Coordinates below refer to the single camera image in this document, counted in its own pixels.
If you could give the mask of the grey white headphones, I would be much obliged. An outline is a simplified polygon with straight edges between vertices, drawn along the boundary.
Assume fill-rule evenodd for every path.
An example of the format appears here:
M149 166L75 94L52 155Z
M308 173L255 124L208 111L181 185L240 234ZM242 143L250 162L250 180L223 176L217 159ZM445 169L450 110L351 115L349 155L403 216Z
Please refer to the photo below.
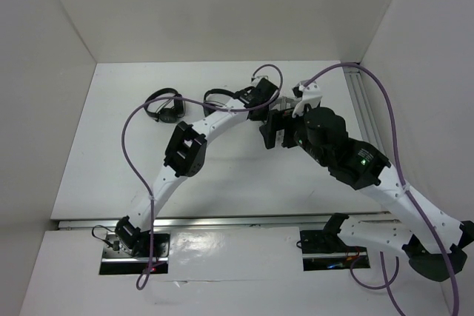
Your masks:
M282 111L284 115L291 117L299 101L299 98L289 98L286 96L282 96L276 100L273 108L278 111Z

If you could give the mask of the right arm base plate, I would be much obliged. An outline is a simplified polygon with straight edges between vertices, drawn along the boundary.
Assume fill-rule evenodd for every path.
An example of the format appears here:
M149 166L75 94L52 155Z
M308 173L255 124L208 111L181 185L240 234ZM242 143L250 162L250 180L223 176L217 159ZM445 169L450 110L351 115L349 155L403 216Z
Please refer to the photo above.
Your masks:
M365 247L347 246L322 230L301 230L296 246L301 250L305 272L349 269L353 261L356 269L370 268Z

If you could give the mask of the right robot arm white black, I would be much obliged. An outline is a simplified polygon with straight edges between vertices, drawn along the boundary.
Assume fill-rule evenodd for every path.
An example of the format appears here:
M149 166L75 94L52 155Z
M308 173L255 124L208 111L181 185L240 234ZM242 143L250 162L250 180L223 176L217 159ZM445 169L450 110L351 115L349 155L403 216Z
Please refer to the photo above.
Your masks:
M267 149L275 147L282 132L284 148L300 147L338 182L372 198L401 222L376 226L336 213L321 233L328 249L346 245L389 252L436 282L464 268L473 222L450 217L403 183L389 159L372 144L351 138L345 120L330 108L316 107L296 117L289 110L272 110L259 131Z

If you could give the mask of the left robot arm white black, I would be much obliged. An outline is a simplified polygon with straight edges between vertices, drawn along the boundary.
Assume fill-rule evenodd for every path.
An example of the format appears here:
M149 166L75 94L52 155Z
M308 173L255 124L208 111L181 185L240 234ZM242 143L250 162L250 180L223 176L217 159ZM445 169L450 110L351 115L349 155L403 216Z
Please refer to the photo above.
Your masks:
M204 117L191 124L185 121L176 124L164 151L163 165L151 185L134 167L125 147L127 128L138 111L134 110L127 118L121 133L122 152L147 191L147 196L134 203L130 212L116 224L119 246L128 255L154 251L150 235L158 212L183 182L203 168L207 147L230 128L247 120L261 121L269 112L269 106L279 97L281 86L265 77L254 81L235 92L218 88L206 91L204 100L197 102L204 108Z

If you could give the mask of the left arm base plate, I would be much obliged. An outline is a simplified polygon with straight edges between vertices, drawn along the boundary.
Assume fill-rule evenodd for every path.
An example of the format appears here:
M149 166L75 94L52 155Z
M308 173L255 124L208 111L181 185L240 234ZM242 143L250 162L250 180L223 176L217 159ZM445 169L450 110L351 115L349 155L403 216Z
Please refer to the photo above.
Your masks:
M147 267L150 256L150 238L137 252L129 250L114 233L103 238L100 275L140 275ZM151 274L167 274L170 251L170 233L154 233Z

